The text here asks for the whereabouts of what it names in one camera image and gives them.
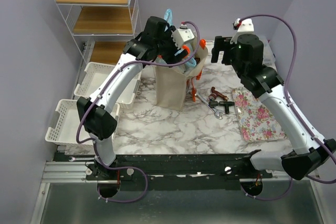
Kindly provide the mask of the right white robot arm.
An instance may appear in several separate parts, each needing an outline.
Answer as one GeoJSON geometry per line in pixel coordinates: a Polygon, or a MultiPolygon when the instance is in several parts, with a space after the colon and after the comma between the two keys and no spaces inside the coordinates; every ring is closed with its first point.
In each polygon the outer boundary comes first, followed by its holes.
{"type": "Polygon", "coordinates": [[[241,165],[242,173],[249,178],[261,170],[286,172],[291,178],[301,180],[321,166],[335,152],[335,140],[325,139],[305,118],[295,103],[285,95],[284,81],[278,72],[264,65],[264,44],[254,34],[231,37],[216,36],[211,62],[231,65],[241,84],[249,90],[275,117],[292,145],[292,151],[255,151],[241,165]]]}

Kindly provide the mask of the blue plastic grocery bag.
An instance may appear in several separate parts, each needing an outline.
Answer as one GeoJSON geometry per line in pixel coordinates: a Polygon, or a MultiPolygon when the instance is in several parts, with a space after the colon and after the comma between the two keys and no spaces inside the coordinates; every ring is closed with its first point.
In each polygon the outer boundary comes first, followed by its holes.
{"type": "MultiPolygon", "coordinates": [[[[163,18],[169,23],[170,26],[173,25],[173,13],[172,13],[171,9],[168,8],[165,11],[165,14],[164,14],[163,18]]],[[[182,59],[182,61],[184,61],[186,58],[188,58],[190,56],[190,54],[194,51],[194,49],[192,48],[191,43],[184,44],[182,46],[182,48],[178,52],[176,52],[174,54],[174,57],[177,58],[177,55],[179,53],[182,53],[183,50],[187,51],[187,55],[182,59]]],[[[196,65],[197,65],[197,62],[196,62],[195,58],[193,57],[188,62],[186,62],[185,64],[181,65],[180,69],[183,69],[183,67],[184,67],[183,73],[188,73],[188,72],[192,71],[196,67],[196,65]]]]}

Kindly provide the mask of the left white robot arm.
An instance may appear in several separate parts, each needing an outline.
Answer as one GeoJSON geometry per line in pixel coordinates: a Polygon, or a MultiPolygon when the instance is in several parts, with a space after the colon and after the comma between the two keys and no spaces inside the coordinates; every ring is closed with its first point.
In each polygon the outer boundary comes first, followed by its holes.
{"type": "Polygon", "coordinates": [[[178,63],[185,57],[185,53],[178,52],[185,43],[182,34],[189,35],[189,32],[151,16],[144,31],[126,43],[118,63],[105,81],[88,98],[77,100],[80,124],[76,141],[79,144],[93,142],[96,160],[100,163],[98,173],[104,179],[112,179],[117,171],[111,140],[118,124],[111,115],[114,105],[131,80],[158,56],[166,63],[178,63]]]}

